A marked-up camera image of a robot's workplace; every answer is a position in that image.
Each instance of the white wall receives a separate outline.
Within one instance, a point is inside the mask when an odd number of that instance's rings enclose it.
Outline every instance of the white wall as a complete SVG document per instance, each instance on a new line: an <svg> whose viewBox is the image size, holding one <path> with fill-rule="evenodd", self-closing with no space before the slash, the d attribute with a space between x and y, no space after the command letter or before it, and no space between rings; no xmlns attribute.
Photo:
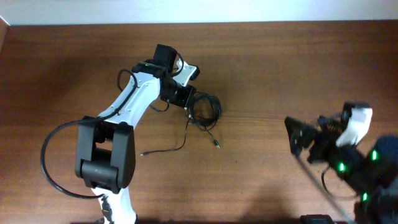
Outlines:
<svg viewBox="0 0 398 224"><path fill-rule="evenodd" d="M398 0L0 0L11 25L398 19Z"/></svg>

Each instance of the white plastic part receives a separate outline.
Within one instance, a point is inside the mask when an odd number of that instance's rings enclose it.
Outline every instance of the white plastic part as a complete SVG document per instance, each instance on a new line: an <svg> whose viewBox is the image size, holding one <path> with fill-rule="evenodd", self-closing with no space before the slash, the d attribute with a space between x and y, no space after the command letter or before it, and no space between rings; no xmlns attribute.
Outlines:
<svg viewBox="0 0 398 224"><path fill-rule="evenodd" d="M182 68L181 59L177 62L178 70ZM186 86L188 84L189 78L195 73L198 68L196 66L189 65L186 61L184 61L184 67L182 68L181 73L173 77L173 79L181 84L182 86Z"/></svg>
<svg viewBox="0 0 398 224"><path fill-rule="evenodd" d="M372 108L353 108L347 128L337 139L336 146L341 147L348 144L358 144L369 131L372 114Z"/></svg>
<svg viewBox="0 0 398 224"><path fill-rule="evenodd" d="M158 78L155 78L153 75L144 72L135 73L135 76L137 78L138 84L135 92L119 111L119 114L114 115L112 118L108 118L105 121L115 124L126 122L135 129L138 121L141 119L141 116L144 114L147 107L159 96L160 81ZM113 104L98 116L106 116L111 114L124 101L124 99L126 99L133 86L134 79L131 77L129 84L125 87L123 92L118 96Z"/></svg>
<svg viewBox="0 0 398 224"><path fill-rule="evenodd" d="M118 194L112 193L110 190L95 188L92 189L95 195L104 194L107 196L107 201L112 212L112 221L115 224L134 224L136 222L137 215L132 209L130 202L129 187L121 189ZM102 209L102 198L99 198L99 204ZM105 224L109 224L109 220L104 217Z"/></svg>

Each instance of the green led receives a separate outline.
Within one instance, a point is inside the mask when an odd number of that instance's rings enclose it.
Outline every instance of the green led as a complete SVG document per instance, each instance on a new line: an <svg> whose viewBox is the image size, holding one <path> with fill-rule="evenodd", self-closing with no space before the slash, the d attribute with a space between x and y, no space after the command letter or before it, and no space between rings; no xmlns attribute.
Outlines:
<svg viewBox="0 0 398 224"><path fill-rule="evenodd" d="M366 201L368 199L368 194L365 193L362 195L362 201Z"/></svg>
<svg viewBox="0 0 398 224"><path fill-rule="evenodd" d="M340 164L338 165L338 170L340 172L344 172L346 170L346 166L342 162L340 162Z"/></svg>
<svg viewBox="0 0 398 224"><path fill-rule="evenodd" d="M373 150L373 152L372 152L372 160L375 161L378 157L379 157L379 155L377 154L377 151Z"/></svg>

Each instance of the wooden surface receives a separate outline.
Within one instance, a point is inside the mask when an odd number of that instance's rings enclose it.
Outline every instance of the wooden surface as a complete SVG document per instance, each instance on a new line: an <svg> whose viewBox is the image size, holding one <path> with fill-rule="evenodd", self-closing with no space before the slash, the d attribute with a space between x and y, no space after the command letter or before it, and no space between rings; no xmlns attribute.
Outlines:
<svg viewBox="0 0 398 224"><path fill-rule="evenodd" d="M137 157L131 200L142 218L275 220L327 213L341 219L290 155L286 115L310 121L340 112L346 100L374 110L367 152L397 133L398 22L266 22L10 27L0 56L0 222L90 222L98 201L67 197L40 170L40 147L57 125L96 116L119 95L121 68L151 58L156 44L176 48L201 74L191 82L220 98L213 134L189 127L178 152ZM163 106L160 100L155 102ZM147 110L136 153L183 141L184 110ZM75 177L77 128L56 135L47 165L71 191L91 194ZM311 167L320 178L324 166ZM328 174L336 194L350 194ZM353 202L339 203L353 217Z"/></svg>
<svg viewBox="0 0 398 224"><path fill-rule="evenodd" d="M0 54L4 40L6 39L8 25L0 17Z"/></svg>

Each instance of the cable connector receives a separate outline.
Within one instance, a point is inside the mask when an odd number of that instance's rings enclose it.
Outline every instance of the cable connector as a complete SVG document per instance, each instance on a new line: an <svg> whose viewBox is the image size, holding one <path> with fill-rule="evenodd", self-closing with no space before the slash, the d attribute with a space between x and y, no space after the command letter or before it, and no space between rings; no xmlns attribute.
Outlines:
<svg viewBox="0 0 398 224"><path fill-rule="evenodd" d="M219 149L221 147L216 139L214 139L213 142L214 142L214 145L216 146L217 149Z"/></svg>

